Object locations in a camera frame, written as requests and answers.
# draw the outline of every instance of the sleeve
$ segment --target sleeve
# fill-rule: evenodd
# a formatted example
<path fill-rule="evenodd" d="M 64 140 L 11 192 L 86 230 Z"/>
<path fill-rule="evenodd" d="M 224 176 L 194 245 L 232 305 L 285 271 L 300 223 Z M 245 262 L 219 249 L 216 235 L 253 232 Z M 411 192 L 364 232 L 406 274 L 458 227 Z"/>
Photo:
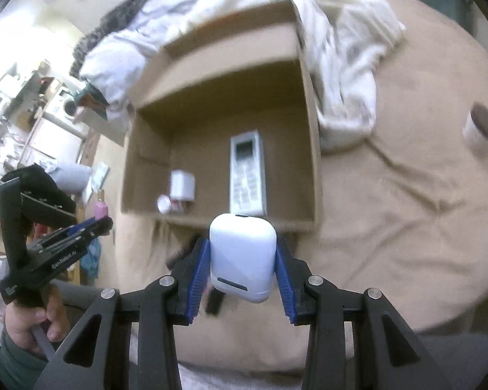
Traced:
<path fill-rule="evenodd" d="M 19 348 L 4 333 L 0 349 L 0 379 L 9 390 L 31 390 L 45 365 L 46 360 Z"/>

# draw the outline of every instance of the white remote control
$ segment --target white remote control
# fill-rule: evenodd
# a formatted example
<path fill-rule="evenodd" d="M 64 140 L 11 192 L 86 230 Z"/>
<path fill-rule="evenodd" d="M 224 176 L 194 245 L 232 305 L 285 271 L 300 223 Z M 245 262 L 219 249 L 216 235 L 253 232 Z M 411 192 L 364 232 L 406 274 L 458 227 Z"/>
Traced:
<path fill-rule="evenodd" d="M 232 214 L 266 215 L 264 155 L 256 130 L 231 138 L 229 198 Z"/>

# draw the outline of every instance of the small white cup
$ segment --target small white cup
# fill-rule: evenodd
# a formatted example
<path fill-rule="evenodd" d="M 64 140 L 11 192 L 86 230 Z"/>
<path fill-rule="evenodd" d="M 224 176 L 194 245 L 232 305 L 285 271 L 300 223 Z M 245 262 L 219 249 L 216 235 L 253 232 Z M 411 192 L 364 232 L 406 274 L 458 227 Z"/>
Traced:
<path fill-rule="evenodd" d="M 463 127 L 463 136 L 474 154 L 488 154 L 488 109 L 484 105 L 474 104 Z"/>
<path fill-rule="evenodd" d="M 195 176 L 183 170 L 170 172 L 170 199 L 173 201 L 195 200 Z"/>
<path fill-rule="evenodd" d="M 159 195 L 156 205 L 157 210 L 161 214 L 184 213 L 186 211 L 186 206 L 183 202 L 170 199 L 167 195 Z"/>

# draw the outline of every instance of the cup lid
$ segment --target cup lid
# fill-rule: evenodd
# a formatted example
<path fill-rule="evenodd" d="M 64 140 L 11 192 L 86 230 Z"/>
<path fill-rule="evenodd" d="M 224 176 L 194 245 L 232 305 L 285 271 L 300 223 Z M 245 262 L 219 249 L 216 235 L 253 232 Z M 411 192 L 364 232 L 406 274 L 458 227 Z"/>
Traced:
<path fill-rule="evenodd" d="M 470 116 L 477 130 L 488 139 L 488 108 L 476 102 L 470 111 Z"/>
<path fill-rule="evenodd" d="M 172 201 L 166 195 L 157 198 L 157 209 L 161 214 L 167 214 L 172 210 Z"/>

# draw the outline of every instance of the cardboard box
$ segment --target cardboard box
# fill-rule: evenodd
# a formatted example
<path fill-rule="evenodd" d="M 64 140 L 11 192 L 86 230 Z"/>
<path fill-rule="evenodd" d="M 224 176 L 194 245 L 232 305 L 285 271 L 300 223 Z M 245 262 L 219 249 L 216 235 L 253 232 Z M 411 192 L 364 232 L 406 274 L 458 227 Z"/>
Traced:
<path fill-rule="evenodd" d="M 258 130 L 267 216 L 277 231 L 314 230 L 321 217 L 318 120 L 298 15 L 279 1 L 215 19 L 166 45 L 129 92 L 137 115 L 128 140 L 123 212 L 206 228 L 229 212 L 231 136 Z M 156 199 L 170 171 L 195 175 L 186 214 Z"/>

